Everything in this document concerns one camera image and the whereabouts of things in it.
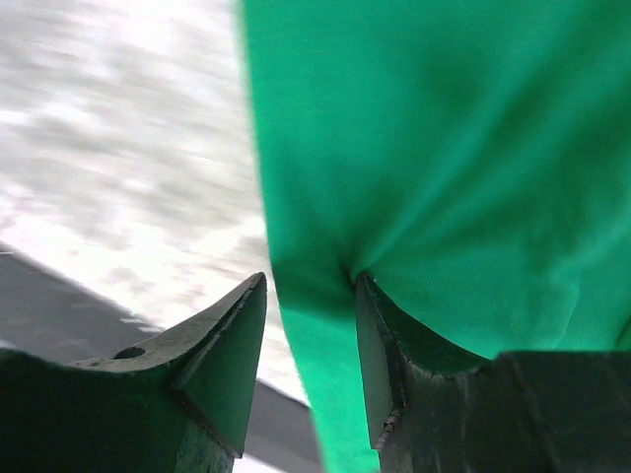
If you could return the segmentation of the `green t-shirt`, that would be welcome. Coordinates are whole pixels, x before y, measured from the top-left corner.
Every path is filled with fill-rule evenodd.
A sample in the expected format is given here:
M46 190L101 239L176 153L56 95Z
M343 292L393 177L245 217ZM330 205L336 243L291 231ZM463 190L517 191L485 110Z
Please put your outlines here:
M630 347L626 1L246 1L272 271L324 468L371 472L354 283L486 358Z

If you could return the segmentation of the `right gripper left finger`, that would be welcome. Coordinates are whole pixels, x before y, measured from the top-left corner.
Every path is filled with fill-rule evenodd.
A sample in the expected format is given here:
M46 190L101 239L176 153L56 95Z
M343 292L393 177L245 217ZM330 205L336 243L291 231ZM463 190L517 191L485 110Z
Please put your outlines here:
M265 276L112 359L1 353L5 472L229 472L245 450Z

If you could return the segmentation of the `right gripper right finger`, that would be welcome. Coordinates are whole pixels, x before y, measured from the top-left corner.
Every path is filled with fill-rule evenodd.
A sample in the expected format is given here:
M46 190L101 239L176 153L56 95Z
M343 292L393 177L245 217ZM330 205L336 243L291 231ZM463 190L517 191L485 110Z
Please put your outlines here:
M486 360L356 282L371 447L385 472L626 472L630 356L509 352Z

